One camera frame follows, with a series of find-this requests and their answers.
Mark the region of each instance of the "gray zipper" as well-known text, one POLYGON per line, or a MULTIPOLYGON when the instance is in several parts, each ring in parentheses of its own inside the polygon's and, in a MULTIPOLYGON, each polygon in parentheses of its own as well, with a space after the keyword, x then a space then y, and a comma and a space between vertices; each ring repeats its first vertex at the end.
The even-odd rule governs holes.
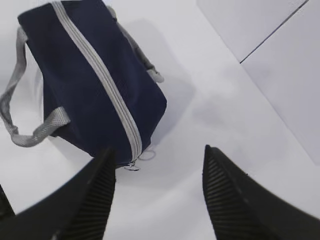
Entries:
POLYGON ((89 41, 71 21, 63 4, 60 1, 55 1, 51 4, 63 28, 91 65, 108 94, 129 140, 132 152, 132 161, 134 162, 142 153, 141 136, 137 124, 123 100, 109 70, 89 41))

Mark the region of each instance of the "white surface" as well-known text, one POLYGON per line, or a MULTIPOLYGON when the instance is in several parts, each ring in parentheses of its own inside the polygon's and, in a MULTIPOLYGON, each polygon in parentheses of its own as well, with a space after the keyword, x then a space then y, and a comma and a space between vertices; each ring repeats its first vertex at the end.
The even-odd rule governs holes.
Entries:
POLYGON ((241 62, 305 0, 198 0, 205 16, 241 62))
POLYGON ((320 166, 319 11, 309 1, 243 66, 320 166))
MULTIPOLYGON (((165 77, 161 88, 168 108, 143 156, 152 159, 139 161, 139 172, 116 173, 105 239, 215 239, 202 193, 205 144, 221 148, 265 187, 320 217, 320 169, 196 4, 113 1, 119 21, 165 77)), ((5 20, 14 23, 16 15, 12 11, 5 20)), ((11 32, 0 45, 1 88, 14 67, 11 32)), ((22 84, 13 97, 13 119, 23 133, 40 123, 29 97, 33 87, 22 84)), ((17 212, 57 189, 90 159, 61 139, 17 147, 3 126, 0 140, 0 183, 17 212)))

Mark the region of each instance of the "zipper pull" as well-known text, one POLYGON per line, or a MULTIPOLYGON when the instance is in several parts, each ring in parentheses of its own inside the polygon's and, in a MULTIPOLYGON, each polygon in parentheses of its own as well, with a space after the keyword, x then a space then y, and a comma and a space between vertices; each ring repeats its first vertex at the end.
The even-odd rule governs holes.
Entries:
POLYGON ((131 172, 137 172, 137 171, 141 170, 140 167, 136 166, 136 161, 137 160, 132 161, 131 163, 129 163, 129 165, 125 166, 124 169, 131 171, 131 172))

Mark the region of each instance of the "navy blue bag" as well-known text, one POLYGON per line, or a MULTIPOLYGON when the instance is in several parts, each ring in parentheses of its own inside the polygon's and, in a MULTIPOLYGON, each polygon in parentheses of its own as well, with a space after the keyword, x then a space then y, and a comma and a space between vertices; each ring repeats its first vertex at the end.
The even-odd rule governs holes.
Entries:
POLYGON ((59 136, 91 156, 106 147, 134 162, 150 145, 167 101, 162 77, 101 0, 56 1, 18 17, 17 64, 0 98, 0 116, 22 147, 59 136), (25 43, 43 75, 44 123, 20 135, 10 100, 26 69, 25 43))

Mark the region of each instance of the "gray handle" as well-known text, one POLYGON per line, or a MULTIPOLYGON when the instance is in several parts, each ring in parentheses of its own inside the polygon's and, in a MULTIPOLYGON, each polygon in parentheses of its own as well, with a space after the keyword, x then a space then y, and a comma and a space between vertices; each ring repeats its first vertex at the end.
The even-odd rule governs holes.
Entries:
POLYGON ((41 143, 46 137, 50 136, 58 128, 70 123, 70 119, 61 106, 52 111, 43 124, 34 130, 32 135, 20 135, 18 127, 13 124, 10 114, 10 101, 14 94, 17 84, 26 71, 26 46, 28 37, 22 27, 17 30, 16 37, 16 65, 11 79, 0 97, 0 117, 2 118, 5 128, 11 135, 11 140, 21 147, 33 147, 41 143))
MULTIPOLYGON (((117 21, 117 14, 115 10, 111 6, 107 6, 109 12, 111 13, 112 17, 117 21)), ((116 24, 118 25, 119 29, 121 30, 122 34, 128 40, 131 48, 136 55, 136 57, 140 60, 140 62, 144 65, 147 73, 156 83, 163 83, 165 79, 160 75, 160 73, 156 70, 155 66, 149 61, 145 53, 141 50, 138 43, 134 40, 134 38, 128 33, 128 31, 121 26, 121 24, 117 21, 116 24)))

